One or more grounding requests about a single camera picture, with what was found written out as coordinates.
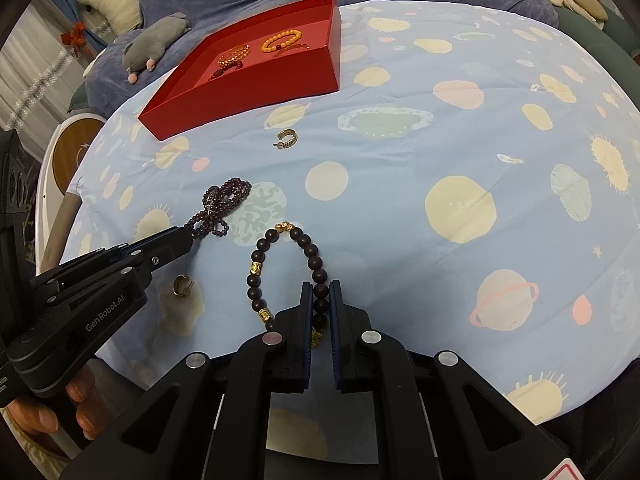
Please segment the person's left hand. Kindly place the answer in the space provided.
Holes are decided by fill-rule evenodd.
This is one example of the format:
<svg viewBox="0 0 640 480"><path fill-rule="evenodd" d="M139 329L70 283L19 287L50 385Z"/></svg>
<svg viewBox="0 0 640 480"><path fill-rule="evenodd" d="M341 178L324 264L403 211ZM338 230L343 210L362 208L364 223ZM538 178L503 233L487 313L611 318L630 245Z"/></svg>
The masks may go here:
<svg viewBox="0 0 640 480"><path fill-rule="evenodd" d="M6 407L6 411L30 440L50 450L58 448L52 436L67 427L68 422L63 422L62 417L71 408L74 409L73 426L88 440L94 440L113 421L111 411L96 386L96 376L88 365L81 367L66 385L63 396L65 401L61 404L56 403L56 396L49 399L17 398Z"/></svg>

